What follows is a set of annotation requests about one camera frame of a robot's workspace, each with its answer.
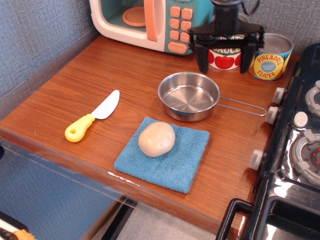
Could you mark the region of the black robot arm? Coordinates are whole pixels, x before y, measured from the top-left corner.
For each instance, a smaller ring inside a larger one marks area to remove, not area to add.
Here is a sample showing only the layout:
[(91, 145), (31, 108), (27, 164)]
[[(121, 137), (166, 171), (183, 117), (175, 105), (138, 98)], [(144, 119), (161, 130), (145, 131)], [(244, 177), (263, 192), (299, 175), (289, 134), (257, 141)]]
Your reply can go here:
[(239, 19), (240, 8), (250, 14), (242, 0), (213, 0), (212, 4), (214, 20), (187, 31), (200, 72), (208, 72), (210, 49), (231, 48), (241, 50), (240, 72), (248, 72), (255, 52), (264, 47), (265, 28)]

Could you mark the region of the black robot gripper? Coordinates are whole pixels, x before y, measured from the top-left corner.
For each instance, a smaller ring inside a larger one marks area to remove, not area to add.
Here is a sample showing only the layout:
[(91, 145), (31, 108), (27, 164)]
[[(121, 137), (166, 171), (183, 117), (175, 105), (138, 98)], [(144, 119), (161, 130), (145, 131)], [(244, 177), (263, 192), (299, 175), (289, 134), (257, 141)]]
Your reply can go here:
[(243, 2), (213, 2), (214, 20), (190, 28), (189, 48), (194, 50), (198, 68), (207, 74), (209, 50), (213, 48), (241, 48), (240, 73), (249, 71), (256, 48), (264, 46), (265, 28), (239, 19), (239, 11), (250, 16)]

